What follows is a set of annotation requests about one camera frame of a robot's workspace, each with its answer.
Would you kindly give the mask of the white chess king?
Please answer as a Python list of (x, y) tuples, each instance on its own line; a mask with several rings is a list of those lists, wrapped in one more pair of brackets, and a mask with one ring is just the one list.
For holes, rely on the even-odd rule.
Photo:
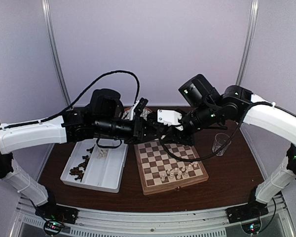
[(173, 181), (175, 179), (175, 173), (174, 170), (171, 170), (168, 177), (169, 181)]

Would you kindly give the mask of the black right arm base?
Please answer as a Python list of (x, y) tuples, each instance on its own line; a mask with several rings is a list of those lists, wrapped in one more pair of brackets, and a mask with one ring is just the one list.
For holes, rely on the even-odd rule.
[(268, 214), (267, 204), (250, 200), (247, 204), (226, 209), (230, 224), (240, 223), (242, 230), (249, 235), (257, 234), (261, 230), (261, 216)]

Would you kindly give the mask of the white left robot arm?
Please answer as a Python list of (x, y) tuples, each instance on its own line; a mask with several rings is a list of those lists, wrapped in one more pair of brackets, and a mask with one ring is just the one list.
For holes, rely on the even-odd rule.
[(87, 139), (112, 139), (136, 144), (144, 140), (148, 126), (140, 116), (148, 103), (141, 98), (131, 107), (129, 117), (116, 117), (122, 107), (120, 94), (111, 89), (97, 89), (90, 103), (82, 108), (65, 109), (52, 118), (23, 123), (0, 123), (0, 179), (25, 195), (50, 219), (61, 215), (52, 193), (35, 181), (13, 159), (13, 151), (45, 144), (64, 144)]

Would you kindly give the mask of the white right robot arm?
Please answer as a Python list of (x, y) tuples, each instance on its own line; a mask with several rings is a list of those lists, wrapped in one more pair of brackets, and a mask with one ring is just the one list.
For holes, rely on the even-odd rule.
[(227, 120), (263, 128), (288, 141), (291, 146), (282, 163), (264, 182), (252, 190), (243, 207), (243, 214), (255, 217), (271, 199), (296, 179), (296, 115), (270, 103), (260, 96), (237, 85), (229, 86), (223, 94), (202, 75), (198, 74), (179, 88), (179, 92), (193, 110), (183, 115), (173, 110), (158, 110), (158, 125), (171, 128), (169, 134), (157, 131), (161, 144), (169, 138), (172, 142), (187, 144), (192, 134)]

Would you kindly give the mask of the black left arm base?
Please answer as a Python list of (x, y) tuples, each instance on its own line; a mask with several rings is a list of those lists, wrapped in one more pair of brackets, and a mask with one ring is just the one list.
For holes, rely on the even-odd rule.
[(55, 196), (52, 192), (47, 191), (47, 203), (37, 206), (32, 201), (35, 208), (35, 215), (41, 217), (44, 221), (43, 231), (50, 237), (58, 235), (64, 228), (65, 224), (75, 224), (78, 209), (61, 206), (56, 203)]

